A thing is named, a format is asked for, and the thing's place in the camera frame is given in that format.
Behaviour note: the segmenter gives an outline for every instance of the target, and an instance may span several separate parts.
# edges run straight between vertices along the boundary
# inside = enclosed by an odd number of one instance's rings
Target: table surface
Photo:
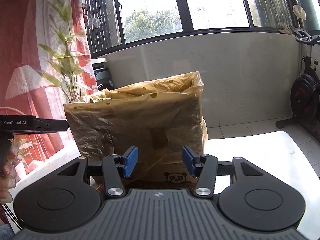
[[[320,180],[305,155],[286,132],[208,140],[204,153],[214,155],[221,161],[232,161],[233,157],[241,156],[298,190],[306,202],[306,211],[298,231],[310,240],[320,238]],[[80,153],[76,144],[69,144],[19,181],[10,190],[12,196],[15,197],[27,185],[78,156]],[[229,186],[229,178],[218,176],[214,192],[220,193]],[[12,203],[8,206],[13,211]],[[11,225],[15,232],[19,231],[14,224]]]

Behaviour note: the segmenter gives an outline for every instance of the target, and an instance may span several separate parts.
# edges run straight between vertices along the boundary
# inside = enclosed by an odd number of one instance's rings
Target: finger
[[[12,195],[7,190],[0,190],[0,204],[4,205],[12,202]]]
[[[12,166],[11,162],[6,162],[5,165],[1,169],[1,172],[4,177],[9,178],[9,179],[15,179],[17,176],[17,171]]]
[[[0,178],[0,189],[10,189],[16,186],[17,182],[15,179],[8,179],[6,177]]]
[[[19,148],[15,146],[11,146],[9,152],[7,153],[8,161],[10,162],[15,161],[17,159],[18,153],[19,153]]]

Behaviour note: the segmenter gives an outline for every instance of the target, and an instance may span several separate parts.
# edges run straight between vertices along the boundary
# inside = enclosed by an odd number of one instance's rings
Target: metal pivot screw
[[[207,196],[207,195],[210,195],[211,190],[209,190],[206,187],[200,187],[200,188],[197,188],[195,192],[196,192],[197,195]]]
[[[111,196],[119,196],[123,193],[123,189],[118,188],[118,187],[112,187],[108,189],[108,194]]]

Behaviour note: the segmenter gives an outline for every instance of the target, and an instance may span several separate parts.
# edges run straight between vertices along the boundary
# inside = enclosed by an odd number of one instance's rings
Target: paper bag
[[[181,148],[203,153],[207,130],[202,118],[203,82],[199,72],[140,82],[83,98],[64,110],[83,156],[101,160],[123,154],[131,145],[139,158],[130,178],[132,188],[192,188]],[[99,98],[108,100],[94,102]]]

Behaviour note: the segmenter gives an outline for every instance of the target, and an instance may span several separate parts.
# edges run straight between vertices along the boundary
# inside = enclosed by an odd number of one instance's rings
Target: curtain
[[[81,0],[0,4],[0,114],[65,119],[63,104],[98,90]],[[72,140],[69,130],[15,137],[25,174]]]

